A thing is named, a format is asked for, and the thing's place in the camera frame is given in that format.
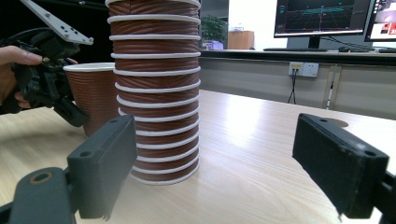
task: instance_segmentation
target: cup rim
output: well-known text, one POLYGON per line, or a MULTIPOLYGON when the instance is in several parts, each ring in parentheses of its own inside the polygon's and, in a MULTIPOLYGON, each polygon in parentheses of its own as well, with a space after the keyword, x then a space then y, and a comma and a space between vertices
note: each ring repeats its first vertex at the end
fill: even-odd
POLYGON ((201 71, 201 66, 187 70, 165 71, 165 72, 133 72, 117 70, 114 68, 113 72, 116 75, 127 77, 170 77, 170 76, 184 76, 201 71))
POLYGON ((201 24, 201 20, 189 16, 169 15, 169 14, 141 14, 141 15, 118 15, 107 19, 107 23, 115 21, 141 21, 141 20, 158 20, 158 21, 190 21, 201 24))
POLYGON ((114 63, 77 63, 64 66, 68 72, 99 72, 114 70, 114 63))
POLYGON ((201 85, 201 79, 199 79, 196 83, 176 88, 167 88, 167 89, 138 89, 138 88, 129 88, 125 86, 121 86, 118 82, 114 84, 117 90, 133 92, 133 93, 167 93, 167 92, 175 92, 175 91, 187 91, 194 88, 197 88, 201 85))
POLYGON ((198 143, 192 147, 190 150, 187 152, 178 154, 176 156, 170 156, 170 157, 161 157, 161 158, 149 158, 149 157, 142 157, 142 156, 137 156, 137 160, 139 161, 147 161, 147 162, 166 162, 166 161, 177 161, 180 159, 183 159, 185 157, 190 156, 190 154, 194 153, 196 149, 199 148, 201 143, 201 140, 198 139, 198 143))
POLYGON ((141 147, 143 149, 148 149, 148 150, 161 150, 161 149, 168 149, 168 148, 173 148, 173 147, 181 147, 184 146, 199 136, 200 130, 198 130, 193 136, 186 138, 182 141, 175 142, 175 143, 168 143, 168 144, 160 144, 160 145, 149 145, 149 144, 140 144, 136 143, 137 147, 141 147))
POLYGON ((179 128, 179 129, 174 129, 170 131, 163 131, 163 132, 149 132, 149 131, 138 131, 136 130, 136 135, 139 136, 147 136, 147 137, 160 137, 160 136, 168 136, 172 134, 177 134, 177 133, 184 133, 186 131, 189 131, 196 126, 199 125, 200 118, 198 118, 193 124, 190 124, 186 127, 179 128))
POLYGON ((166 39, 166 40, 179 40, 190 39, 200 40, 199 35, 111 35, 110 40, 130 40, 130 39, 166 39))
POLYGON ((194 53, 165 53, 165 54, 118 54, 111 53, 114 59, 178 59, 199 57, 201 52, 194 53))
MULTIPOLYGON (((121 0, 106 0, 106 1, 105 1, 105 5, 106 5, 106 7, 108 7, 108 5, 109 5, 110 3, 118 2, 118 1, 121 1, 121 0)), ((190 4, 193 4, 193 5, 198 6, 198 9, 201 8, 201 3, 199 3, 199 2, 196 1, 196 0, 170 0, 170 1, 190 3, 190 4)))
POLYGON ((201 96, 201 93, 198 93, 196 96, 194 96, 188 100, 184 100, 184 101, 176 101, 176 102, 164 103, 164 104, 163 103, 145 104, 145 103, 137 103, 137 102, 127 101, 127 100, 120 98, 120 96, 117 95, 117 101, 120 104, 129 106, 129 107, 152 109, 152 108, 167 108, 167 107, 174 107, 174 106, 180 106, 180 105, 187 105, 194 101, 197 101, 200 96, 201 96))
POLYGON ((187 162, 186 164, 179 166, 177 168, 173 168, 173 169, 167 169, 167 170, 145 170, 145 169, 141 169, 139 167, 133 166, 132 169, 142 173, 142 174, 146 174, 146 175, 167 175, 167 174, 172 174, 178 171, 182 171, 184 169, 189 168, 190 166, 192 166, 196 161, 198 161, 200 158, 200 153, 198 152, 197 156, 194 157, 194 159, 192 159, 191 161, 187 162))
POLYGON ((184 175, 182 177, 179 177, 177 179, 173 179, 173 180, 149 181, 149 180, 141 179, 141 178, 139 178, 137 176, 134 176, 132 173, 130 173, 130 176, 131 176, 131 178, 139 181, 140 183, 147 184, 147 185, 157 185, 157 186, 160 186, 160 185, 172 185, 172 184, 176 184, 178 182, 181 182, 183 180, 186 180, 186 179, 190 178, 193 174, 195 174, 195 172, 197 172, 197 170, 199 169, 200 165, 201 165, 201 162, 198 161, 197 166, 189 174, 184 175))
MULTIPOLYGON (((171 117, 161 117, 161 118, 134 117, 134 121, 147 122, 147 123, 159 123, 159 122, 175 121, 175 120, 179 120, 179 119, 186 119, 186 118, 198 113, 199 109, 200 109, 200 106, 198 105, 198 107, 196 109, 194 109, 191 112, 186 113, 186 114, 176 115, 176 116, 171 116, 171 117)), ((121 110, 121 108, 119 108, 119 114, 121 116, 127 115, 126 113, 124 113, 121 110)))

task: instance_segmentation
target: wooden table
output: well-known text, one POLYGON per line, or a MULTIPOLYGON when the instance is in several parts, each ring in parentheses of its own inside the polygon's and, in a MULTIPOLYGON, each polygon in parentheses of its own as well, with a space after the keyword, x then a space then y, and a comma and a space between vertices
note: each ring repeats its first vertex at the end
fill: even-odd
MULTIPOLYGON (((334 206, 291 157, 297 117, 340 119, 348 130, 390 155, 396 174, 396 120, 201 91, 197 173, 170 186, 125 182, 112 217, 78 223, 340 223, 334 206)), ((51 109, 0 116, 0 204, 12 201, 18 181, 50 166, 85 140, 51 109)), ((371 219, 343 223, 378 223, 371 219)))

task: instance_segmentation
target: wall socket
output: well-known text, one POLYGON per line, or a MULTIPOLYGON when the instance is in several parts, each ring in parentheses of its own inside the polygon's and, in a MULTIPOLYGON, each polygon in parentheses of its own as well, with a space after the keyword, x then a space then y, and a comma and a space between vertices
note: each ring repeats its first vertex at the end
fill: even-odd
POLYGON ((290 62, 289 75, 290 76, 296 75, 297 77, 317 77, 318 69, 319 69, 318 63, 290 62))
POLYGON ((317 77, 319 70, 318 63, 304 63, 303 77, 317 77))
POLYGON ((304 68, 304 63, 296 63, 296 62, 290 62, 289 65, 289 75, 297 75, 297 76, 302 76, 303 75, 303 68, 304 68))

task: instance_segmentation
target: table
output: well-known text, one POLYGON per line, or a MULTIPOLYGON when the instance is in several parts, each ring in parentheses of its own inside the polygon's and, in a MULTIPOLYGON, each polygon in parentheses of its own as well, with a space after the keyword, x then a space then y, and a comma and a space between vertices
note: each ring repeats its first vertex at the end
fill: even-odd
POLYGON ((338 52, 329 50, 325 52, 312 51, 263 51, 242 49, 217 49, 201 50, 201 58, 250 60, 268 62, 301 62, 301 63, 333 63, 372 66, 396 66, 396 54, 377 52, 338 52))
MULTIPOLYGON (((340 223, 320 188, 291 157, 297 117, 309 113, 348 123, 346 130, 390 155, 396 174, 396 120, 201 91, 200 168, 170 186, 128 177, 112 217, 78 223, 340 223)), ((0 116, 0 204, 18 181, 66 156, 86 138, 48 108, 0 116)), ((347 219, 343 223, 378 223, 347 219)))

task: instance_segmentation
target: monitor screen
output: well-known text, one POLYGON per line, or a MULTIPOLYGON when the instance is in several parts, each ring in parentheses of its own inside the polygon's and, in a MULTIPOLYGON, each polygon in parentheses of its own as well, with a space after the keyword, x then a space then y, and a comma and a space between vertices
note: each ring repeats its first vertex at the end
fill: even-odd
POLYGON ((365 41, 396 41, 396 0, 375 0, 365 41))
POLYGON ((370 0, 277 0, 274 37, 363 35, 370 0))

